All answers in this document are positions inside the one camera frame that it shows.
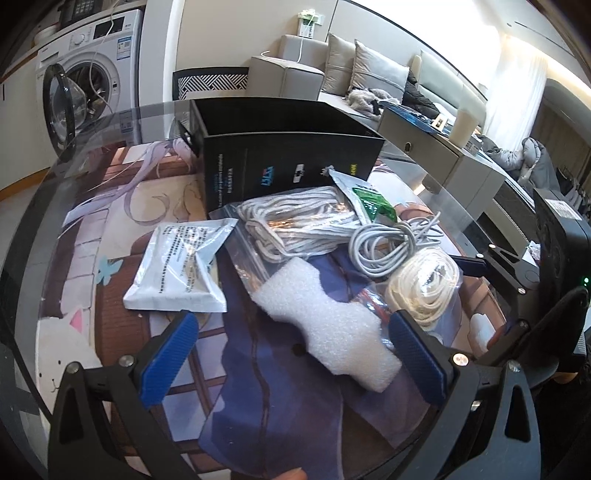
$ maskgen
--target black cardboard box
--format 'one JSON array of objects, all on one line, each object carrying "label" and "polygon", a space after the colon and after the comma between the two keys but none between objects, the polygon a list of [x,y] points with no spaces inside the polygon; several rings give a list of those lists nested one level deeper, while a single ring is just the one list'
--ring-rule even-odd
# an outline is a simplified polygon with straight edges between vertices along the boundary
[{"label": "black cardboard box", "polygon": [[207,211],[329,185],[327,166],[367,180],[384,139],[324,102],[226,97],[193,101]]}]

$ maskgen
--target white foam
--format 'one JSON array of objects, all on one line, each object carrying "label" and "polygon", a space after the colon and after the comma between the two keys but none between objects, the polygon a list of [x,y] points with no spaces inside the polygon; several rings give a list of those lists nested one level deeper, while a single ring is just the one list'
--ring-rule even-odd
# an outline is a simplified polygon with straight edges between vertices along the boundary
[{"label": "white foam", "polygon": [[380,319],[360,303],[340,303],[324,293],[320,272],[294,258],[253,296],[274,320],[296,325],[308,351],[335,375],[351,375],[382,392],[402,364],[380,339]]}]

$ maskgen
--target black jacket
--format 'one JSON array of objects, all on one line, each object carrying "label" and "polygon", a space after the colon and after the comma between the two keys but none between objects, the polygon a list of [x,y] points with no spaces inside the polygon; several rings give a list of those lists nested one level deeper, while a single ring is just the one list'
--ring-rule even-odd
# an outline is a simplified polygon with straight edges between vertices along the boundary
[{"label": "black jacket", "polygon": [[418,81],[411,71],[408,72],[407,84],[402,97],[402,104],[418,113],[423,114],[431,120],[435,120],[439,115],[439,110],[434,103],[418,91]]}]

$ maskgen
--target white cabinet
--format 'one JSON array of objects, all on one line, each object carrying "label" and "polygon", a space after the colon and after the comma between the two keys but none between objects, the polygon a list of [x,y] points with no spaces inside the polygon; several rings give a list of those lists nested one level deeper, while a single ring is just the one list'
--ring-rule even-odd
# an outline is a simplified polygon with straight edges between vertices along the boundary
[{"label": "white cabinet", "polygon": [[37,102],[35,58],[0,85],[0,190],[51,166],[57,157]]}]

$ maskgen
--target coiled white rope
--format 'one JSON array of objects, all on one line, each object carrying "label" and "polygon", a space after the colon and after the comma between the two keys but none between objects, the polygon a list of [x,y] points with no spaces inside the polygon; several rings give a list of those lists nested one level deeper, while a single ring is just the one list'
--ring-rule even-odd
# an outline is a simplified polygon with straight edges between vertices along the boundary
[{"label": "coiled white rope", "polygon": [[390,310],[404,309],[426,331],[437,326],[460,284],[460,268],[441,248],[417,252],[386,288]]}]

